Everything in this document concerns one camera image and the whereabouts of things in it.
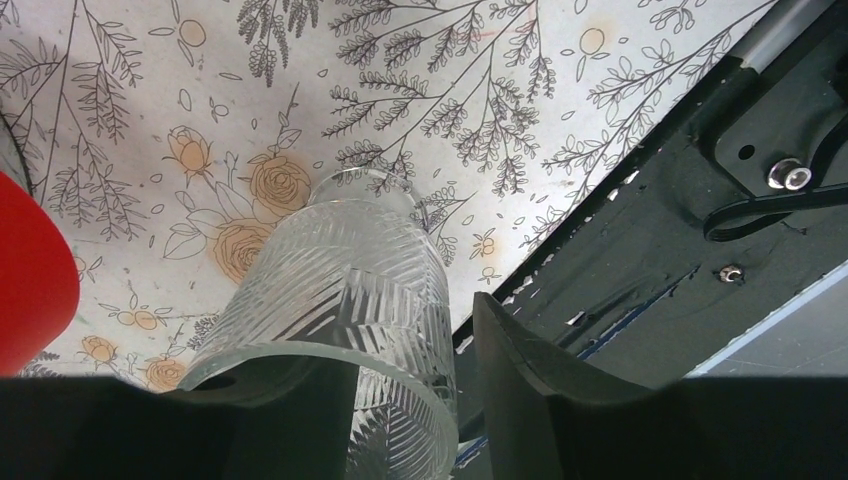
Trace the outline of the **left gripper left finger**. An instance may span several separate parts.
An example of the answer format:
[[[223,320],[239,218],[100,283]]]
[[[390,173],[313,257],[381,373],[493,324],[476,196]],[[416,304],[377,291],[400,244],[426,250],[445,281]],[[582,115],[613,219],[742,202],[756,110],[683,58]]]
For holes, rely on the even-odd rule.
[[[111,377],[1,384],[5,479],[341,479],[358,370],[269,356],[191,390]]]

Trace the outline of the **clear ribbed wine glass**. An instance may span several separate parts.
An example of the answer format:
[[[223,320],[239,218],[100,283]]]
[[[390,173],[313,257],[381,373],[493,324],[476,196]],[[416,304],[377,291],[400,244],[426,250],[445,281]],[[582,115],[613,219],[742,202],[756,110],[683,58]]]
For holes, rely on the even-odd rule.
[[[323,357],[357,370],[347,474],[444,479],[458,444],[449,287],[412,184],[342,170],[286,217],[180,388],[245,362]]]

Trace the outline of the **red plastic wine glass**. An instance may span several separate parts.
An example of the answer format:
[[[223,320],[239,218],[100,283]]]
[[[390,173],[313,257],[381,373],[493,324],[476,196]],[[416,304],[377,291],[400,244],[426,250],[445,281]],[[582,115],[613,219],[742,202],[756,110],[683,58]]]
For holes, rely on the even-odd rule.
[[[17,374],[70,325],[76,264],[61,232],[11,177],[1,175],[1,375]]]

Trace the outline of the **floral table cloth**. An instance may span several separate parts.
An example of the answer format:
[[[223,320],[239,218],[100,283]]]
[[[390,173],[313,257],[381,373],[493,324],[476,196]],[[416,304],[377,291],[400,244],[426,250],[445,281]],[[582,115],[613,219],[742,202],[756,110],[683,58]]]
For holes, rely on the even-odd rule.
[[[175,388],[269,232],[372,166],[423,197],[451,319],[770,1],[5,1],[1,119],[81,299],[24,377]]]

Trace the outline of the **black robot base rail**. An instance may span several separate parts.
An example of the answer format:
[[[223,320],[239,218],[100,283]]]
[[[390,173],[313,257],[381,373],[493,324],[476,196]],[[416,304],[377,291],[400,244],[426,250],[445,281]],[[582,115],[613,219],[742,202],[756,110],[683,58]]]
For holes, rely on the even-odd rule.
[[[496,290],[618,377],[847,372],[847,5],[779,1]]]

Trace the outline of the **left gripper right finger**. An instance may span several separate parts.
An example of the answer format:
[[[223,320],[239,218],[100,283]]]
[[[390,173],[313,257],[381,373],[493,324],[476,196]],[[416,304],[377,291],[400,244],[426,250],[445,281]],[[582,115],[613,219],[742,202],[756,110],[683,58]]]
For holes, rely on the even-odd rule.
[[[843,377],[696,377],[652,390],[473,302],[497,479],[843,479]]]

